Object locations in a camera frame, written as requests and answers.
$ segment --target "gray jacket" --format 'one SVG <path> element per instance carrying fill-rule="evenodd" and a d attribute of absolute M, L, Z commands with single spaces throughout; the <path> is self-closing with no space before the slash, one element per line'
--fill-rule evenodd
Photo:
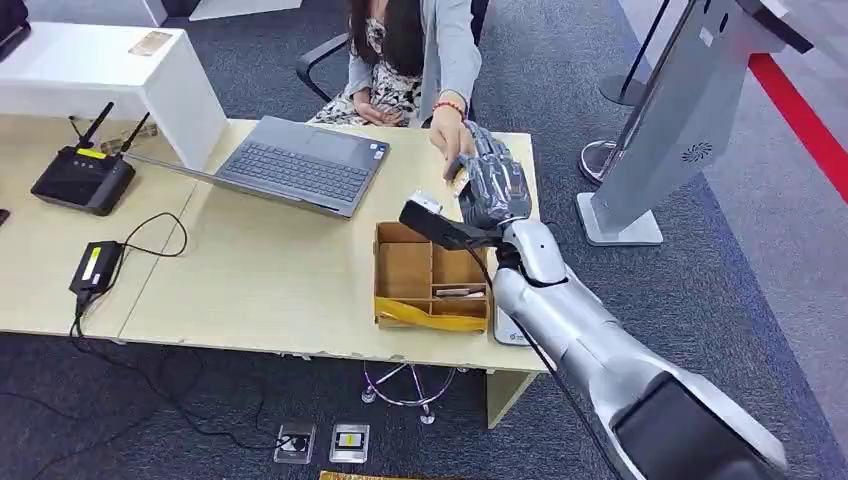
<path fill-rule="evenodd" d="M 424 74 L 419 119 L 430 118 L 443 90 L 471 101 L 480 72 L 480 51 L 471 34 L 471 0 L 420 0 L 424 27 Z M 350 55 L 345 95 L 371 87 L 371 66 Z"/>

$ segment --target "red bracelet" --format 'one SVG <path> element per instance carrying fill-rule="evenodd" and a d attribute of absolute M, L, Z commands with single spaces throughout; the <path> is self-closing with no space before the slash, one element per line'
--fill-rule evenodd
<path fill-rule="evenodd" d="M 433 105 L 433 113 L 435 113 L 436 109 L 439 107 L 451 107 L 452 109 L 459 112 L 459 116 L 462 117 L 463 120 L 465 120 L 465 111 L 459 105 L 447 101 L 436 102 L 436 104 Z"/>

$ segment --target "power cord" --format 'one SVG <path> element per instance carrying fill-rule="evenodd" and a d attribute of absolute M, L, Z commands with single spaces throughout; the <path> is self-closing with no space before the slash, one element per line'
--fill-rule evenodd
<path fill-rule="evenodd" d="M 180 228 L 180 230 L 182 231 L 183 244 L 176 252 L 174 252 L 174 253 L 162 253 L 162 252 L 157 252 L 157 251 L 150 250 L 150 249 L 147 249 L 147 248 L 139 247 L 137 245 L 130 243 L 132 238 L 136 235 L 136 233 L 138 233 L 139 230 L 141 230 L 145 225 L 149 224 L 150 222 L 152 222 L 152 221 L 154 221 L 158 218 L 164 217 L 164 216 L 171 217 L 174 220 L 174 222 L 176 222 L 176 224 Z M 70 331 L 70 334 L 69 334 L 69 336 L 71 337 L 71 340 L 73 341 L 74 346 L 77 348 L 77 350 L 79 350 L 82 353 L 92 355 L 96 358 L 99 358 L 100 360 L 102 360 L 106 363 L 109 363 L 111 365 L 114 365 L 116 367 L 124 368 L 126 370 L 132 371 L 132 372 L 140 375 L 144 379 L 145 383 L 147 383 L 147 386 L 150 388 L 150 390 L 153 391 L 153 393 L 155 393 L 157 396 L 162 398 L 162 400 L 164 400 L 166 403 L 168 403 L 172 408 L 174 408 L 174 410 L 176 410 L 176 412 L 183 418 L 183 420 L 188 424 L 188 426 L 192 430 L 194 430 L 194 432 L 196 432 L 200 435 L 209 436 L 209 437 L 227 438 L 235 446 L 242 448 L 242 449 L 245 449 L 245 450 L 269 450 L 269 451 L 271 451 L 271 450 L 275 450 L 275 449 L 279 448 L 282 445 L 282 443 L 280 442 L 279 439 L 275 442 L 275 444 L 273 446 L 265 446 L 265 445 L 257 446 L 257 445 L 250 445 L 250 444 L 242 442 L 238 437 L 236 437 L 231 432 L 226 431 L 226 430 L 206 430 L 206 429 L 204 429 L 201 425 L 197 424 L 194 419 L 209 420 L 207 417 L 204 417 L 200 414 L 197 414 L 197 413 L 194 413 L 194 412 L 188 410 L 173 395 L 169 395 L 167 392 L 161 391 L 156 386 L 155 382 L 150 378 L 150 376 L 146 372 L 144 372 L 143 370 L 141 370 L 137 367 L 134 367 L 132 365 L 118 361 L 118 360 L 104 354 L 103 352 L 96 350 L 92 346 L 87 346 L 86 348 L 82 347 L 82 344 L 78 341 L 78 340 L 85 338 L 85 336 L 83 335 L 83 332 L 82 332 L 82 318 L 84 317 L 85 312 L 88 310 L 88 308 L 95 301 L 102 298 L 109 291 L 111 291 L 111 289 L 114 287 L 114 285 L 118 281 L 118 277 L 121 273 L 121 267 L 123 266 L 123 264 L 125 262 L 125 259 L 126 259 L 126 256 L 127 256 L 127 251 L 129 249 L 134 249 L 134 250 L 138 250 L 140 252 L 144 252 L 144 253 L 154 255 L 154 256 L 157 256 L 157 257 L 162 257 L 162 258 L 178 257 L 178 256 L 182 255 L 183 252 L 185 252 L 185 249 L 188 246 L 188 232 L 186 231 L 186 228 L 182 224 L 182 222 L 180 222 L 180 219 L 177 218 L 174 214 L 172 214 L 170 212 L 162 212 L 162 213 L 159 213 L 157 215 L 154 215 L 154 216 L 148 218 L 147 220 L 145 220 L 144 222 L 139 224 L 135 229 L 133 229 L 132 232 L 130 232 L 129 235 L 127 235 L 126 240 L 124 240 L 124 242 L 121 244 L 121 246 L 122 246 L 123 250 L 121 252 L 120 259 L 118 260 L 118 264 L 115 267 L 115 275 L 112 277 L 112 281 L 110 282 L 109 286 L 106 289 L 104 289 L 104 291 L 102 293 L 100 293 L 99 295 L 91 296 L 91 295 L 87 295 L 87 294 L 82 294 L 77 298 L 77 308 L 76 308 L 76 311 L 75 311 L 74 323 L 71 326 L 71 331 Z M 255 415 L 255 419 L 256 419 L 257 424 L 258 424 L 259 415 L 260 415 L 261 410 L 264 407 L 264 405 L 265 405 L 265 393 L 264 393 L 264 389 L 263 389 L 261 399 L 260 399 L 260 403 L 259 403 L 259 407 L 257 408 L 257 413 Z M 268 432 L 265 432 L 265 431 L 262 431 L 262 430 L 259 430 L 259 431 L 261 433 L 268 434 Z"/>
<path fill-rule="evenodd" d="M 472 249 L 468 245 L 465 245 L 465 249 L 468 251 L 468 253 L 471 254 L 472 257 L 474 257 L 474 261 L 477 263 L 477 266 L 479 266 L 480 270 L 483 272 L 483 276 L 486 279 L 486 284 L 489 286 L 489 290 L 494 294 L 495 287 L 492 284 L 492 277 L 489 276 L 489 270 L 486 268 L 486 264 L 483 263 L 483 260 L 480 258 L 477 252 L 474 251 L 474 249 Z M 580 419 L 580 423 L 583 424 L 583 428 L 586 430 L 586 433 L 589 434 L 589 437 L 592 439 L 592 443 L 595 445 L 595 449 L 601 455 L 601 458 L 604 460 L 604 463 L 606 464 L 610 473 L 612 473 L 613 477 L 615 477 L 616 480 L 622 480 L 621 474 L 618 472 L 618 469 L 615 468 L 615 465 L 612 463 L 612 459 L 610 459 L 609 454 L 607 454 L 607 451 L 604 448 L 601 439 L 598 438 L 598 435 L 592 429 L 592 425 L 589 423 L 589 419 L 586 418 L 586 415 L 583 413 L 583 410 L 580 408 L 580 405 L 577 403 L 577 400 L 575 400 L 571 392 L 569 392 L 568 389 L 565 387 L 565 383 L 559 376 L 559 373 L 553 368 L 553 366 L 551 366 L 551 363 L 548 361 L 548 357 L 546 357 L 542 353 L 542 350 L 539 348 L 539 345 L 536 343 L 535 340 L 533 340 L 533 338 L 524 328 L 524 325 L 521 325 L 521 323 L 519 323 L 518 320 L 514 318 L 512 319 L 512 321 L 515 322 L 515 326 L 518 327 L 518 330 L 520 330 L 521 334 L 524 335 L 524 338 L 527 339 L 527 343 L 530 344 L 530 346 L 533 348 L 533 351 L 536 352 L 536 355 L 538 355 L 539 358 L 542 360 L 542 363 L 545 365 L 545 368 L 548 369 L 548 372 L 551 374 L 551 377 L 553 377 L 554 383 L 556 383 L 557 387 L 559 387 L 559 389 L 565 395 L 566 400 L 568 401 L 572 410 L 574 410 L 574 413 L 577 414 L 577 418 Z"/>
<path fill-rule="evenodd" d="M 153 250 L 150 250 L 150 249 L 147 249 L 147 248 L 144 248 L 144 247 L 140 247 L 140 246 L 137 246 L 137 245 L 131 243 L 133 237 L 145 225 L 149 224 L 150 222 L 152 222 L 152 221 L 154 221 L 158 218 L 165 217 L 165 216 L 171 217 L 174 220 L 174 222 L 176 222 L 177 226 L 180 228 L 180 230 L 183 234 L 183 244 L 176 252 L 173 252 L 173 253 L 156 252 L 156 251 L 153 251 Z M 197 358 L 200 362 L 200 368 L 198 369 L 198 373 L 195 375 L 195 378 L 192 380 L 190 385 L 188 387 L 184 388 L 180 392 L 169 393 L 169 392 L 163 390 L 162 388 L 160 388 L 159 386 L 157 386 L 156 382 L 144 370 L 142 370 L 138 367 L 135 367 L 133 365 L 130 365 L 128 363 L 122 362 L 118 359 L 115 359 L 115 358 L 107 355 L 106 353 L 94 348 L 93 345 L 88 344 L 87 342 L 84 343 L 84 341 L 87 340 L 87 338 L 85 337 L 83 330 L 82 330 L 82 320 L 85 317 L 85 314 L 91 308 L 91 306 L 94 305 L 98 300 L 102 299 L 106 294 L 108 294 L 112 290 L 112 288 L 115 286 L 115 284 L 117 283 L 118 278 L 120 276 L 121 269 L 124 265 L 124 262 L 126 261 L 126 257 L 129 254 L 129 251 L 131 249 L 138 250 L 140 252 L 144 252 L 144 253 L 147 253 L 149 255 L 154 255 L 154 256 L 160 257 L 160 258 L 178 257 L 183 252 L 185 252 L 185 250 L 188 246 L 188 232 L 186 231 L 186 228 L 182 224 L 182 222 L 180 222 L 179 218 L 177 218 L 174 214 L 172 214 L 170 212 L 162 212 L 162 213 L 159 213 L 157 215 L 154 215 L 154 216 L 148 218 L 147 220 L 145 220 L 144 222 L 139 224 L 135 229 L 133 229 L 132 232 L 130 232 L 129 235 L 127 235 L 127 238 L 120 245 L 121 245 L 120 257 L 118 259 L 118 263 L 115 266 L 115 274 L 113 275 L 112 280 L 109 283 L 109 285 L 102 292 L 99 292 L 97 294 L 92 294 L 91 292 L 81 292 L 77 296 L 76 306 L 75 306 L 75 309 L 74 309 L 74 321 L 71 324 L 70 331 L 68 332 L 68 336 L 69 336 L 71 343 L 73 344 L 74 348 L 77 351 L 79 351 L 80 353 L 93 356 L 93 357 L 95 357 L 95 358 L 97 358 L 97 359 L 99 359 L 103 362 L 106 362 L 106 363 L 108 363 L 112 366 L 131 371 L 131 372 L 137 374 L 138 376 L 140 376 L 145 381 L 145 383 L 149 387 L 150 391 L 153 392 L 157 397 L 159 397 L 162 401 L 164 401 L 170 407 L 172 407 L 180 415 L 180 417 L 186 422 L 186 424 L 188 424 L 188 426 L 195 433 L 197 433 L 199 435 L 208 436 L 208 437 L 227 438 L 233 445 L 235 445 L 238 448 L 244 449 L 244 450 L 272 451 L 272 450 L 280 448 L 284 444 L 286 444 L 287 441 L 285 439 L 277 438 L 277 435 L 271 434 L 271 433 L 259 428 L 259 417 L 260 417 L 262 410 L 265 406 L 266 392 L 265 392 L 264 386 L 260 386 L 260 400 L 259 400 L 259 403 L 257 405 L 256 411 L 253 415 L 253 424 L 254 424 L 256 431 L 258 431 L 259 433 L 262 433 L 264 435 L 269 435 L 269 436 L 275 438 L 276 441 L 275 441 L 274 445 L 250 445 L 250 444 L 247 444 L 247 443 L 241 441 L 238 437 L 236 437 L 234 434 L 232 434 L 229 431 L 226 431 L 226 430 L 207 430 L 207 429 L 205 429 L 204 427 L 199 425 L 196 422 L 195 419 L 210 420 L 210 418 L 206 417 L 204 415 L 200 415 L 198 413 L 195 413 L 195 412 L 189 410 L 188 408 L 186 408 L 185 406 L 183 406 L 182 403 L 180 403 L 182 398 L 185 397 L 188 394 L 188 392 L 191 391 L 194 388 L 194 386 L 199 381 L 200 377 L 203 375 L 204 363 L 203 363 L 203 360 L 199 357 L 199 355 L 197 356 Z M 168 361 L 170 356 L 171 356 L 170 353 L 166 354 L 165 357 L 160 361 L 160 364 L 156 369 L 157 372 L 158 372 L 158 375 L 160 377 L 160 382 L 161 382 L 163 374 L 164 374 L 164 365 Z M 28 395 L 17 394 L 17 393 L 13 393 L 13 392 L 0 392 L 0 396 L 8 396 L 8 397 L 17 398 L 17 399 L 20 399 L 20 400 L 33 402 L 33 403 L 41 406 L 42 408 L 44 408 L 44 409 L 62 417 L 62 418 L 65 418 L 67 420 L 72 420 L 72 421 L 87 420 L 87 419 L 77 417 L 77 416 L 68 414 L 66 412 L 63 412 L 60 409 L 53 407 L 53 406 L 49 405 L 48 403 L 46 403 L 42 400 L 39 400 L 35 397 L 31 397 L 31 396 L 28 396 Z M 35 474 L 35 476 L 32 477 L 32 480 L 36 480 L 37 478 L 41 477 L 44 474 L 44 472 L 46 472 L 50 467 L 52 467 L 52 466 L 54 466 L 58 463 L 61 463 L 61 462 L 66 461 L 70 458 L 76 457 L 78 455 L 82 455 L 86 452 L 95 450 L 97 448 L 106 446 L 106 445 L 110 444 L 111 442 L 114 442 L 115 440 L 129 434 L 134 429 L 138 428 L 140 425 L 142 425 L 143 423 L 150 420 L 155 415 L 156 410 L 151 412 L 149 415 L 142 416 L 138 420 L 128 424 L 127 426 L 125 426 L 121 430 L 115 432 L 114 434 L 110 435 L 109 437 L 107 437 L 105 439 L 99 440 L 97 442 L 89 444 L 89 445 L 82 447 L 78 450 L 75 450 L 73 452 L 70 452 L 70 453 L 67 453 L 67 454 L 64 454 L 64 455 L 61 455 L 59 457 L 55 457 L 55 458 L 51 459 L 46 464 L 44 464 L 44 466 L 41 467 L 41 469 Z"/>

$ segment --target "silver robotic arm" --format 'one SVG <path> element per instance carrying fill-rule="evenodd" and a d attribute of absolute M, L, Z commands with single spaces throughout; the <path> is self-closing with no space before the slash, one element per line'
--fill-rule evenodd
<path fill-rule="evenodd" d="M 460 168 L 469 173 L 459 196 L 464 221 L 443 217 L 422 193 L 406 202 L 400 221 L 449 250 L 496 248 L 497 305 L 540 347 L 543 361 L 556 364 L 559 372 L 549 365 L 551 373 L 564 375 L 591 405 L 612 450 L 602 453 L 618 476 L 779 478 L 787 469 L 780 441 L 706 378 L 668 362 L 621 327 L 563 261 L 548 227 L 529 218 L 520 164 L 488 131 L 468 126 L 477 154 L 461 155 L 448 169 L 449 176 Z"/>
<path fill-rule="evenodd" d="M 591 404 L 632 479 L 760 479 L 781 443 L 706 378 L 646 348 L 569 269 L 547 226 L 508 224 L 495 300 Z"/>

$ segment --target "woman's hand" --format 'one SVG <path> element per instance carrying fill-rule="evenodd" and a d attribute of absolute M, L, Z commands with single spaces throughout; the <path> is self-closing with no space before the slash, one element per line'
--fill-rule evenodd
<path fill-rule="evenodd" d="M 360 117 L 378 127 L 394 127 L 403 119 L 403 112 L 384 113 L 371 105 L 371 90 L 362 89 L 353 94 L 353 109 Z"/>
<path fill-rule="evenodd" d="M 455 92 L 443 92 L 439 101 L 450 102 L 465 111 L 465 100 Z M 448 165 L 460 153 L 474 154 L 474 140 L 463 122 L 463 114 L 449 105 L 442 105 L 433 111 L 430 141 L 441 150 Z"/>

